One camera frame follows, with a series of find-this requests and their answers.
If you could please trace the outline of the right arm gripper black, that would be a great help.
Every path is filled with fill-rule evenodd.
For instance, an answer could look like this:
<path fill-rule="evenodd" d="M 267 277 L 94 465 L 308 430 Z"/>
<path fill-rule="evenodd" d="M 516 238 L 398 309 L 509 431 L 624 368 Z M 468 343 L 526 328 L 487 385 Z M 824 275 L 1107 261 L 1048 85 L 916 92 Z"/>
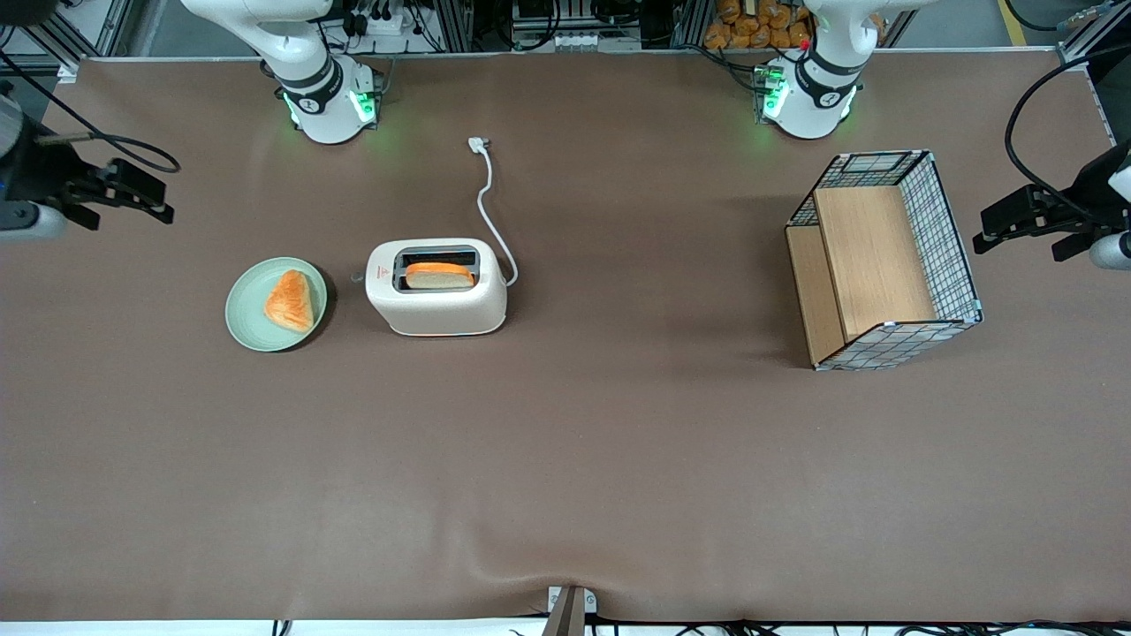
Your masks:
<path fill-rule="evenodd" d="M 3 207 L 36 204 L 101 204 L 144 212 L 173 224 L 175 208 L 165 199 L 166 184 L 126 158 L 113 158 L 104 170 L 84 161 L 78 141 L 98 140 L 96 134 L 3 132 L 1 181 Z"/>

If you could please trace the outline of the left arm gripper black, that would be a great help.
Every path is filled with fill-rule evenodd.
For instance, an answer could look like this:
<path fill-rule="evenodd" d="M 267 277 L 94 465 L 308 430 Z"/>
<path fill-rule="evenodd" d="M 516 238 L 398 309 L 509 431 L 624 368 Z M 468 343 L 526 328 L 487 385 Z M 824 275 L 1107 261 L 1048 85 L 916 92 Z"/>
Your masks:
<path fill-rule="evenodd" d="M 1128 146 L 1119 141 L 1078 170 L 1072 184 L 1057 189 L 1033 177 L 981 212 L 982 232 L 972 238 L 974 253 L 987 253 L 1007 240 L 1053 232 L 1085 233 L 1128 230 L 1128 196 L 1112 178 L 1128 177 Z"/>

